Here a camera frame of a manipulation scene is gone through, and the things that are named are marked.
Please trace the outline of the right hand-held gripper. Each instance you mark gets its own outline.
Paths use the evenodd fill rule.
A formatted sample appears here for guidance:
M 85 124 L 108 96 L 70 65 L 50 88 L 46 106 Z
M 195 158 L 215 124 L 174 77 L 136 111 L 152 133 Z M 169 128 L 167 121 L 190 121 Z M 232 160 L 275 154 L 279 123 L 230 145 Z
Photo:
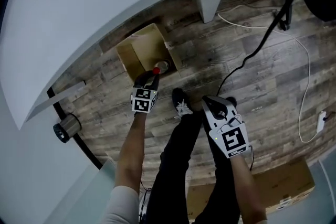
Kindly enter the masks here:
M 237 102 L 233 97 L 221 98 L 203 96 L 202 107 L 211 128 L 210 137 L 227 158 L 244 153 L 249 148 L 247 130 L 244 122 L 218 127 L 219 122 L 229 122 L 238 114 Z

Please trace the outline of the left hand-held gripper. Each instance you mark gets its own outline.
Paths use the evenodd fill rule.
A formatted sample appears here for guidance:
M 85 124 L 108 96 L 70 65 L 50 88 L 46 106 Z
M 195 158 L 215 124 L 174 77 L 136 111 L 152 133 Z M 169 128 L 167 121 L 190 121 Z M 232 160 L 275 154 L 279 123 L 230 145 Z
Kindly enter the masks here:
M 145 89 L 147 82 L 152 78 L 150 89 Z M 153 70 L 145 71 L 137 76 L 130 96 L 133 112 L 149 113 L 153 109 L 158 97 L 159 82 L 160 75 L 154 75 Z

